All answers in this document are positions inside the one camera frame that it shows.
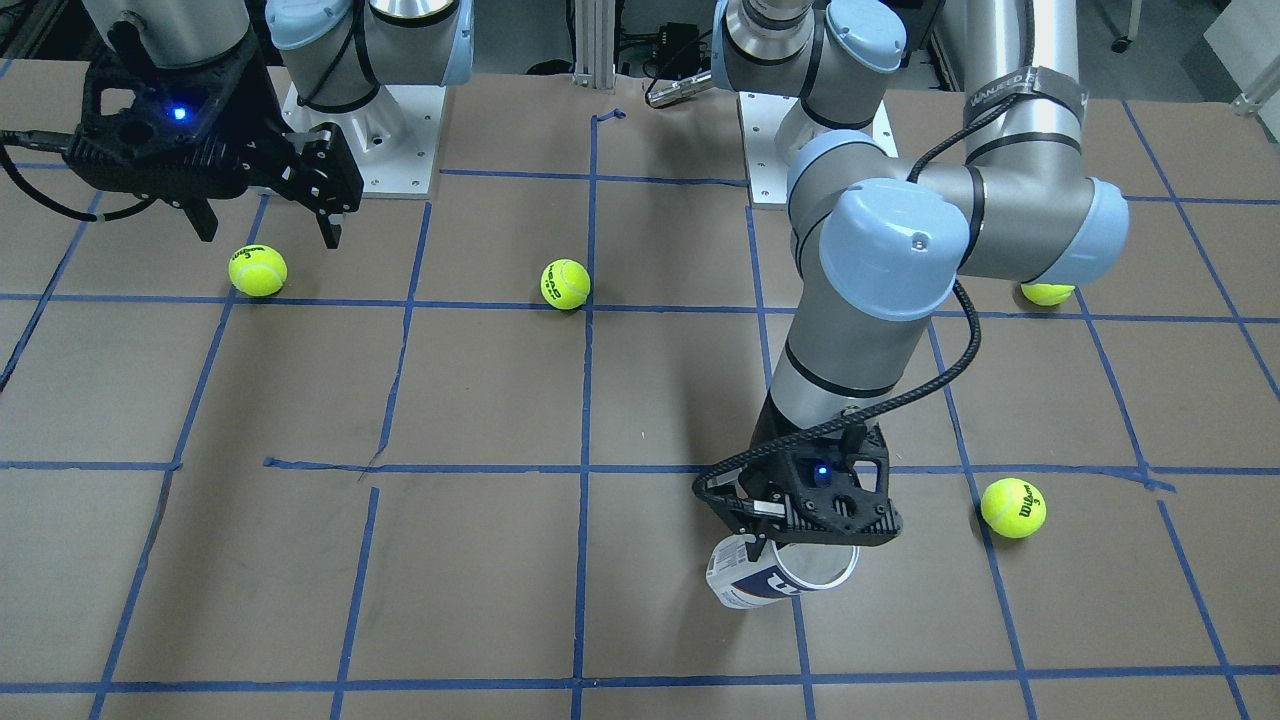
floor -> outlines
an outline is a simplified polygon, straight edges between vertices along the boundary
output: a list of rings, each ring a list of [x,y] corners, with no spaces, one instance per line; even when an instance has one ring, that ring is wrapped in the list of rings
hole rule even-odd
[[[81,65],[0,65],[68,129]],[[905,534],[741,612],[691,473],[741,450],[800,297],[736,108],[456,91],[431,204],[61,220],[0,183],[0,717],[1280,717],[1280,160],[1215,104],[1098,100],[1129,247],[1056,310],[970,281],[978,361],[884,418]],[[895,91],[904,155],[952,94]],[[538,111],[513,108],[536,106]],[[49,156],[40,187],[114,208]],[[266,242],[284,291],[225,261]],[[582,259],[595,291],[534,278]],[[904,380],[954,359],[937,313]],[[1038,484],[1034,537],[979,491]]]

can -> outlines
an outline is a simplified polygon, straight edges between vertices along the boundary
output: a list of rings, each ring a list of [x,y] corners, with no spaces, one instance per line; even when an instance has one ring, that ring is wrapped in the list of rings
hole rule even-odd
[[[787,597],[835,588],[858,565],[858,547],[790,543],[772,539],[751,562],[746,546],[751,536],[730,536],[716,546],[707,564],[707,584],[724,607],[751,610]]]

silver cylinder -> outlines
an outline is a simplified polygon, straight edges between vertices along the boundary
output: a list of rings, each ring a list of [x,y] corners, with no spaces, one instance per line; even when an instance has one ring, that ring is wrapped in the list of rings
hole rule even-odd
[[[207,63],[234,47],[248,32],[248,12],[238,0],[84,0],[84,9],[108,45],[108,32],[115,22],[131,15],[141,20],[142,46],[161,69]]]
[[[965,91],[973,94],[1023,64],[1021,0],[974,0],[966,14]],[[1036,0],[1036,55],[1030,64],[1050,68],[1079,81],[1080,61],[1075,28],[1075,0]],[[1005,117],[969,136],[974,150],[1000,137],[1029,132],[1064,135],[1079,142],[1079,119],[1052,100],[1019,102]]]
[[[369,63],[383,85],[444,85],[458,24],[470,22],[466,8],[456,0],[442,4],[430,15],[413,18],[421,24],[393,22],[389,15],[365,8]],[[470,27],[463,27],[470,33]]]
[[[457,0],[369,0],[369,6],[390,18],[417,20],[442,13],[454,3]]]
[[[352,14],[347,13],[338,24],[315,41],[293,50],[280,50],[280,56],[284,59],[285,67],[289,68],[298,95],[324,111],[333,111],[326,110],[332,108],[352,110],[355,109],[352,106],[358,105],[362,100],[371,100],[372,92],[378,87],[369,82],[364,70],[360,69],[360,56],[352,42],[333,72],[329,73],[329,78],[324,81],[324,87],[316,92],[329,63],[342,50],[343,41],[351,32],[352,20]]]
[[[804,50],[813,40],[813,13],[805,12],[794,24],[769,28],[751,18],[745,6],[749,1],[730,0],[724,8],[724,27],[728,29],[730,41],[750,58],[769,63],[786,60]]]
[[[769,384],[773,406],[797,428],[820,425],[850,407],[870,407],[888,396],[886,392],[878,397],[849,397],[818,387],[801,374],[786,352],[778,357],[777,370]]]
[[[797,22],[800,15],[809,12],[813,0],[746,0],[765,18],[778,22]]]

yellow tennis ball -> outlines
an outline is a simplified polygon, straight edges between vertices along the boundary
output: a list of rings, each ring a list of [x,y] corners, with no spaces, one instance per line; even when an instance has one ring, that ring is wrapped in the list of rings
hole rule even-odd
[[[265,245],[246,245],[232,255],[227,274],[236,290],[253,297],[279,292],[289,275],[284,258]]]
[[[1073,292],[1075,292],[1074,284],[1041,283],[1023,286],[1023,297],[1043,307],[1052,307],[1066,302],[1066,299],[1071,297]]]
[[[1025,538],[1044,524],[1044,496],[1019,478],[996,480],[982,493],[982,519],[1006,538]]]
[[[576,260],[556,260],[543,270],[541,290],[552,307],[573,310],[581,307],[591,293],[591,275]]]

